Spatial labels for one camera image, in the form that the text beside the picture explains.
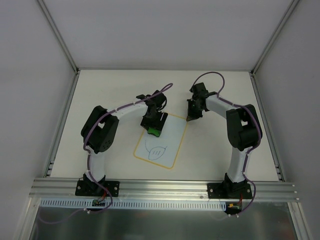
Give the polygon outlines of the left aluminium frame post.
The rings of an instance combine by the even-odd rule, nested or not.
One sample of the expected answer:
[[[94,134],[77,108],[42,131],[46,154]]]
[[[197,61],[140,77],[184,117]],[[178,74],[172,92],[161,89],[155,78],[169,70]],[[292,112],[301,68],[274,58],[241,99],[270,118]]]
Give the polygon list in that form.
[[[61,50],[63,51],[63,54],[65,55],[71,69],[74,73],[79,72],[79,67],[77,66],[74,58],[71,55],[71,52],[68,49],[68,46],[44,0],[36,0],[37,5],[39,6],[45,20],[47,21],[51,31],[53,32],[54,37],[56,38]]]

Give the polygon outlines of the right aluminium frame post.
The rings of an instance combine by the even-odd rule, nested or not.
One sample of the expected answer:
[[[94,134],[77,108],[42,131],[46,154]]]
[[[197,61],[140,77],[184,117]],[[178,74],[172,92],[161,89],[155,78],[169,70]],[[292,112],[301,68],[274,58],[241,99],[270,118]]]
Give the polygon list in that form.
[[[272,32],[271,37],[269,38],[267,44],[263,48],[262,53],[260,54],[260,56],[259,56],[258,60],[256,61],[254,67],[250,71],[252,76],[254,76],[258,72],[259,68],[263,64],[265,58],[267,57],[267,55],[271,51],[273,45],[275,44],[276,40],[280,36],[282,30],[286,26],[287,22],[291,18],[292,14],[296,10],[296,8],[297,8],[297,6],[298,6],[298,4],[300,2],[301,2],[300,0],[291,0],[290,1],[290,3],[288,5],[288,7],[286,8],[283,16],[281,17],[280,21],[278,22],[278,24],[276,25],[274,31]]]

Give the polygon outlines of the green whiteboard eraser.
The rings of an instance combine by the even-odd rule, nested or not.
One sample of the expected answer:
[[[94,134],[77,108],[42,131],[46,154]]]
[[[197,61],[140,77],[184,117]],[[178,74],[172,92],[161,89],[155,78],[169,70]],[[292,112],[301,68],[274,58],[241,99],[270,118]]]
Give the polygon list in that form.
[[[156,128],[152,128],[152,127],[148,128],[147,133],[149,135],[155,136],[157,138],[161,135],[161,131],[160,130],[158,130]]]

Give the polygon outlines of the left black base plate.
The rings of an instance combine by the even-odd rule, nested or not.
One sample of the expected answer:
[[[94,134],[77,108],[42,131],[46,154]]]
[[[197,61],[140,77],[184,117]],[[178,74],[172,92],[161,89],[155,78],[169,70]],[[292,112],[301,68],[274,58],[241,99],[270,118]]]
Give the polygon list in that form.
[[[107,189],[112,197],[118,197],[120,190],[120,182],[113,180],[105,180],[104,178],[98,182]],[[77,181],[75,195],[80,197],[102,197],[104,190],[96,183],[89,179],[80,179]]]

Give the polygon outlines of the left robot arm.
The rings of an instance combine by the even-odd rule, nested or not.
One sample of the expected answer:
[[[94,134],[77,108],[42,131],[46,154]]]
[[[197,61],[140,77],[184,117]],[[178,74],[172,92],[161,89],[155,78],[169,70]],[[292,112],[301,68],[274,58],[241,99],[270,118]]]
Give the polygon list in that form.
[[[138,95],[134,102],[110,111],[97,105],[80,132],[88,160],[87,170],[77,182],[75,195],[102,197],[108,190],[115,197],[118,191],[112,187],[116,182],[106,180],[104,152],[112,146],[119,124],[141,117],[140,126],[147,134],[158,138],[168,117],[162,111],[166,105],[167,97],[163,90],[156,90],[152,95]]]

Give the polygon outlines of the aluminium mounting rail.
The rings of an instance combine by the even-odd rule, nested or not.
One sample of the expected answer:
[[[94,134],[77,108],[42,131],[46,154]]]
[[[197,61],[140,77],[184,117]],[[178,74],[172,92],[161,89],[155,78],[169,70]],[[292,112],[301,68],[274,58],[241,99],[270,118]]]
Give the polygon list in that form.
[[[74,198],[77,178],[35,178],[29,197]],[[208,200],[214,192],[208,181],[120,179],[118,199],[135,200]],[[293,183],[256,181],[257,202],[299,202],[301,197]]]

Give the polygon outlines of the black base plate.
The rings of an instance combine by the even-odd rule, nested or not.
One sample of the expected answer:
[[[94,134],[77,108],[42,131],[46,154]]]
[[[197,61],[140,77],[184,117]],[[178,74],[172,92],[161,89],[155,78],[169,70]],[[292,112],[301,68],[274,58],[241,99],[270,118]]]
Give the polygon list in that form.
[[[120,190],[120,182],[113,180],[105,180],[104,178],[98,182],[107,189],[112,197],[118,197]],[[75,195],[80,197],[102,197],[104,190],[96,183],[89,179],[80,179],[77,181]]]
[[[253,198],[251,185],[245,180],[238,183],[226,182],[208,183],[207,193],[209,199],[245,199]]]

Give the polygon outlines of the yellow-framed small whiteboard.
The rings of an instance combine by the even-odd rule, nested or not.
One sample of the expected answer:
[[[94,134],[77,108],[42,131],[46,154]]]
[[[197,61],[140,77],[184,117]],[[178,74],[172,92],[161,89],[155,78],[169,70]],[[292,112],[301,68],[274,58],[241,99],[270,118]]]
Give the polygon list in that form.
[[[143,130],[133,156],[153,165],[172,169],[178,158],[182,145],[187,122],[185,118],[168,114],[164,127],[159,137],[148,134]]]

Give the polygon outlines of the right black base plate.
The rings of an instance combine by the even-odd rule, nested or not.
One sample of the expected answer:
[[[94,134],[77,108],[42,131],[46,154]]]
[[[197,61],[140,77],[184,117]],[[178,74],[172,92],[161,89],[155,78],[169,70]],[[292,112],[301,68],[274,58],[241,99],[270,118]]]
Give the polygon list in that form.
[[[253,198],[251,185],[245,180],[238,183],[226,182],[208,183],[207,193],[209,199],[245,199]]]

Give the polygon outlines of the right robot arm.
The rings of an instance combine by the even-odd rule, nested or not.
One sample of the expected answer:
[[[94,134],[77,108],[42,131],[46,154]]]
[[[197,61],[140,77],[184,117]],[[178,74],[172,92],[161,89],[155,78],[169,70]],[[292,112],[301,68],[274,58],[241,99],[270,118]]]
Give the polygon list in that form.
[[[214,112],[226,120],[227,138],[232,146],[231,160],[221,183],[208,183],[209,199],[252,199],[249,180],[246,176],[251,152],[262,140],[262,129],[255,107],[252,104],[238,105],[209,92],[204,83],[190,88],[192,97],[187,100],[186,121],[197,120],[203,111]]]

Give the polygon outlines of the aluminium frame post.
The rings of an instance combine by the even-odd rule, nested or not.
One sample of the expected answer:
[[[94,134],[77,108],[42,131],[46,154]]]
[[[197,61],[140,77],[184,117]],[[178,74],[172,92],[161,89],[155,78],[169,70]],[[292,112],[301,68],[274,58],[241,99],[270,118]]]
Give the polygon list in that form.
[[[292,14],[296,10],[296,8],[297,8],[297,6],[298,6],[298,4],[300,2],[301,2],[300,0],[291,0],[290,1],[290,3],[288,5],[288,7],[286,8],[283,16],[281,17],[280,21],[278,22],[278,24],[276,25],[274,31],[272,32],[271,37],[269,38],[267,44],[263,48],[262,53],[260,54],[260,56],[259,56],[258,60],[256,61],[254,67],[250,71],[252,76],[254,76],[258,72],[259,68],[263,64],[265,58],[267,57],[267,55],[271,51],[273,45],[275,44],[276,40],[280,36],[282,30],[286,26],[287,22],[291,18]]]
[[[61,50],[63,51],[63,54],[65,55],[71,69],[74,73],[79,72],[79,67],[77,66],[74,58],[71,55],[71,52],[68,49],[68,46],[44,0],[36,0],[37,5],[39,6],[45,20],[47,21],[51,31],[53,32],[54,37],[56,38]]]

